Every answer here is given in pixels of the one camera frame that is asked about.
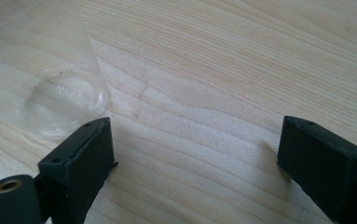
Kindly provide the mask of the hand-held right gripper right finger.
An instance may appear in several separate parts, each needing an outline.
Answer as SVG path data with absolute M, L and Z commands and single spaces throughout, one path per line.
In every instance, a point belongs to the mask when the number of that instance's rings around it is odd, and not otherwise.
M 357 146 L 319 124 L 283 118 L 278 164 L 336 224 L 357 224 Z

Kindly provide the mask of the clear glass cup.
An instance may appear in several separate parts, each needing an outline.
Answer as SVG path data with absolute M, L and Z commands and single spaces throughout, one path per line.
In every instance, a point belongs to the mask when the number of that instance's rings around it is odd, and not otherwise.
M 0 0 L 1 121 L 60 139 L 107 99 L 78 0 Z

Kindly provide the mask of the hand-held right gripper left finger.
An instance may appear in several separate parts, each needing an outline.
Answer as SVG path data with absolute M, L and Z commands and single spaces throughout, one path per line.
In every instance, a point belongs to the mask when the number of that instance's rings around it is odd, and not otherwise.
M 38 163 L 43 219 L 83 224 L 115 162 L 109 118 L 82 125 Z

